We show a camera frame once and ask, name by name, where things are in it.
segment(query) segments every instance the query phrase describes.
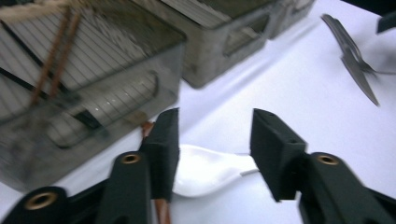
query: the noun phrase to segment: wire rack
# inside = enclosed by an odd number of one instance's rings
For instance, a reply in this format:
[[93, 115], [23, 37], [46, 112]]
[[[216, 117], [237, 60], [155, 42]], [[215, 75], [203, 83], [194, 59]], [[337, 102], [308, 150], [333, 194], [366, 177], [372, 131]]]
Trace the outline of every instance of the wire rack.
[[36, 106], [32, 91], [64, 6], [7, 17], [0, 28], [0, 178], [16, 189], [56, 180], [177, 97], [183, 35], [132, 3], [75, 3], [85, 5], [73, 5], [82, 18], [60, 93], [49, 100], [48, 78]]

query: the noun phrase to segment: white table surface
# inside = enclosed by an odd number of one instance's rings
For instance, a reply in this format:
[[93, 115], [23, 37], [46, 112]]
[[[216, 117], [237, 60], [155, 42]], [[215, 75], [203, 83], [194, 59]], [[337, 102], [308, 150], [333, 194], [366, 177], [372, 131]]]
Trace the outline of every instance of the white table surface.
[[[396, 198], [396, 77], [368, 77], [380, 107], [343, 66], [328, 13], [344, 24], [364, 59], [396, 71], [396, 30], [375, 33], [378, 16], [341, 1], [318, 0], [286, 33], [200, 90], [181, 83], [180, 143], [249, 153], [253, 108], [280, 116], [307, 143], [307, 152], [342, 158], [361, 182]], [[112, 160], [137, 150], [135, 130], [55, 185], [76, 194], [105, 179]], [[22, 196], [0, 183], [0, 219]], [[298, 201], [276, 203], [259, 173], [201, 198], [174, 195], [174, 224], [302, 223]]]

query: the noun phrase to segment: metal scissors blade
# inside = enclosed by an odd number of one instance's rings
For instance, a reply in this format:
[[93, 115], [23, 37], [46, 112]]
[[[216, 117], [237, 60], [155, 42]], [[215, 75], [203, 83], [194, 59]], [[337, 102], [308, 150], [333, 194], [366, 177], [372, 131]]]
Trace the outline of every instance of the metal scissors blade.
[[344, 53], [342, 61], [349, 74], [353, 77], [356, 84], [358, 84], [359, 88], [361, 88], [364, 94], [375, 105], [379, 105], [379, 102], [376, 100], [375, 95], [363, 71], [361, 70], [361, 66], [358, 64], [358, 59], [361, 58], [361, 52], [359, 51], [358, 46], [353, 41], [352, 37], [350, 37], [350, 35], [347, 33], [347, 30], [339, 20], [327, 14], [324, 14], [322, 19], [329, 26], [330, 30], [335, 36], [335, 39], [340, 45], [341, 50]]
[[370, 88], [369, 83], [367, 82], [366, 77], [363, 72], [359, 68], [358, 63], [353, 60], [352, 51], [350, 49], [345, 49], [344, 55], [342, 57], [342, 61], [344, 66], [350, 73], [350, 75], [355, 80], [356, 84], [358, 84], [359, 88], [366, 94], [366, 96], [375, 104], [379, 105], [379, 102], [376, 100], [375, 95]]

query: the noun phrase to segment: transparent plastic container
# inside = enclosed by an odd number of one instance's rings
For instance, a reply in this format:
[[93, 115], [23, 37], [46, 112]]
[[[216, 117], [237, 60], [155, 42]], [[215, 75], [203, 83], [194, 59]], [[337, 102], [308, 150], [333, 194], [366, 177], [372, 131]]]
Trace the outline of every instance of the transparent plastic container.
[[[62, 76], [67, 91], [30, 106], [32, 93], [0, 76], [0, 179], [14, 189], [55, 182], [178, 97], [182, 33], [132, 2], [71, 6], [82, 19]], [[0, 10], [0, 19], [45, 61], [63, 8], [29, 5], [22, 17]], [[0, 52], [3, 70], [35, 85], [40, 66], [5, 29]]]
[[183, 78], [201, 88], [261, 49], [276, 0], [133, 0], [183, 31]]
[[314, 5], [315, 0], [281, 0], [277, 5], [274, 17], [274, 30], [270, 39], [274, 39], [304, 18]]

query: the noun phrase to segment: plastic cage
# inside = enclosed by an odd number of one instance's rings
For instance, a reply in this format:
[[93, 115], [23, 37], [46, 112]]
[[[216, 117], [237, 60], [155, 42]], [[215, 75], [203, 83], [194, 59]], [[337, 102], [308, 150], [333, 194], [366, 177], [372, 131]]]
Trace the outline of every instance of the plastic cage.
[[18, 15], [1, 8], [0, 19], [46, 61], [68, 6], [82, 17], [62, 75], [66, 90], [36, 106], [10, 76], [34, 86], [42, 67], [0, 29], [0, 178], [14, 189], [58, 180], [178, 97], [186, 38], [135, 3], [49, 1], [15, 8]]
[[276, 38], [304, 18], [310, 12], [314, 2], [315, 0], [281, 0], [275, 9], [274, 30], [270, 38]]
[[276, 0], [133, 0], [183, 31], [183, 78], [194, 88], [264, 46]]

